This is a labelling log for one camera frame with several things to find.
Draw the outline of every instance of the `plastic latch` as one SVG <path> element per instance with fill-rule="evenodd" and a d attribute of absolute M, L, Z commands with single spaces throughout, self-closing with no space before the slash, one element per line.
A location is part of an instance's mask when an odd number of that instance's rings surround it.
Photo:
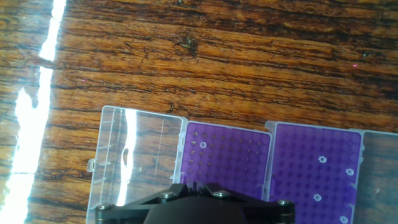
<path fill-rule="evenodd" d="M 95 167 L 95 159 L 90 159 L 87 162 L 87 172 L 93 172 Z"/>

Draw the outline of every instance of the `screw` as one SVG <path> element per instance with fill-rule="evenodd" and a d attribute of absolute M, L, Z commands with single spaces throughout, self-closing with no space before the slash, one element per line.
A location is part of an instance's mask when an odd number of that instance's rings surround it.
<path fill-rule="evenodd" d="M 229 193 L 225 190 L 219 190 L 213 193 L 213 196 L 216 198 L 225 198 L 229 195 Z"/>
<path fill-rule="evenodd" d="M 113 204 L 111 203 L 103 203 L 102 205 L 99 205 L 97 208 L 98 210 L 107 210 L 113 207 Z"/>
<path fill-rule="evenodd" d="M 292 203 L 291 200 L 278 200 L 277 202 L 279 205 L 289 205 Z"/>
<path fill-rule="evenodd" d="M 168 199 L 168 198 L 175 197 L 175 193 L 174 192 L 162 192 L 162 193 L 160 193 L 160 196 L 162 198 Z"/>

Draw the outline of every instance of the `clear plastic box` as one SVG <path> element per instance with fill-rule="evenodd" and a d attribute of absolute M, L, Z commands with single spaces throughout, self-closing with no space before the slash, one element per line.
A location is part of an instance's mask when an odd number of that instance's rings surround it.
<path fill-rule="evenodd" d="M 170 187 L 181 166 L 186 123 L 186 118 L 105 106 L 96 157 L 88 163 L 93 179 L 86 222 L 95 222 L 94 210 L 104 202 L 125 205 Z"/>
<path fill-rule="evenodd" d="M 102 203 L 125 205 L 196 180 L 263 200 L 293 198 L 298 223 L 398 219 L 388 207 L 398 201 L 389 193 L 398 178 L 382 173 L 398 170 L 398 134 L 278 121 L 266 128 L 271 133 L 105 106 L 87 167 L 93 179 L 86 223 L 94 224 Z M 371 205 L 387 209 L 363 212 Z"/>

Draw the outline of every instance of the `purple rack tray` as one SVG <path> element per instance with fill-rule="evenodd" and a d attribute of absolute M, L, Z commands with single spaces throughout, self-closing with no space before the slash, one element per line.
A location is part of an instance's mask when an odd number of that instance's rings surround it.
<path fill-rule="evenodd" d="M 269 200 L 296 203 L 296 223 L 349 223 L 356 200 L 361 135 L 279 123 Z"/>
<path fill-rule="evenodd" d="M 218 182 L 262 199 L 270 139 L 269 133 L 189 122 L 181 183 Z"/>

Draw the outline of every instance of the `wooden table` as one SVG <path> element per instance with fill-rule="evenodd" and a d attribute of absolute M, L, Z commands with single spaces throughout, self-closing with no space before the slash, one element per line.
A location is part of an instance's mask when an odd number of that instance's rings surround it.
<path fill-rule="evenodd" d="M 397 20 L 387 0 L 1 1 L 0 222 L 85 222 L 104 105 L 398 132 Z M 394 223 L 396 146 L 369 153 L 355 223 Z"/>

